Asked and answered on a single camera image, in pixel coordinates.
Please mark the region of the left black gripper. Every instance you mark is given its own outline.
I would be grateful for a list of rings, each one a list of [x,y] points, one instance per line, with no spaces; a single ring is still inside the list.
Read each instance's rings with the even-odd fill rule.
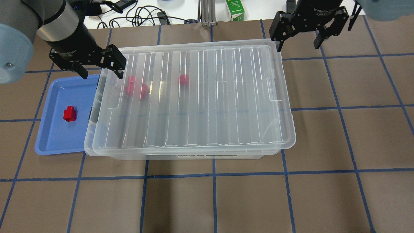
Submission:
[[[115,45],[108,45],[105,49],[99,47],[83,24],[78,24],[68,38],[49,42],[49,45],[49,58],[61,70],[70,70],[86,80],[89,73],[84,66],[95,65],[111,70],[123,79],[127,59]]]

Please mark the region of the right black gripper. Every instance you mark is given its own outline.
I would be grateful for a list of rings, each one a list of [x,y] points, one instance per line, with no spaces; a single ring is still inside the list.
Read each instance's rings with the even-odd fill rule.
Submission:
[[[287,0],[286,12],[278,11],[269,29],[270,39],[277,43],[277,51],[281,52],[284,42],[295,36],[295,31],[315,31],[317,36],[313,42],[319,49],[326,39],[338,36],[342,32],[348,18],[348,12],[341,6],[342,0]]]

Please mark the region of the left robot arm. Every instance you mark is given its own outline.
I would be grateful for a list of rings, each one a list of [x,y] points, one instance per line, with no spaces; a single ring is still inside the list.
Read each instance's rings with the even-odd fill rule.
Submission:
[[[49,58],[62,71],[87,79],[86,65],[111,70],[123,78],[126,58],[110,44],[97,45],[84,25],[88,6],[107,5],[122,9],[107,0],[2,0],[1,1],[1,84],[19,81],[33,57],[33,43],[40,37],[51,48]]]

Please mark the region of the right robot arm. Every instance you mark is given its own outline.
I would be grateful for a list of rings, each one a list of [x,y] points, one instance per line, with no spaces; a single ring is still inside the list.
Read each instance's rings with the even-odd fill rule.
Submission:
[[[287,0],[286,11],[278,11],[269,29],[270,39],[280,52],[284,42],[298,33],[315,31],[315,49],[330,37],[339,36],[346,23],[350,31],[363,11],[380,22],[394,21],[413,14],[412,0],[355,0],[349,13],[341,0]]]

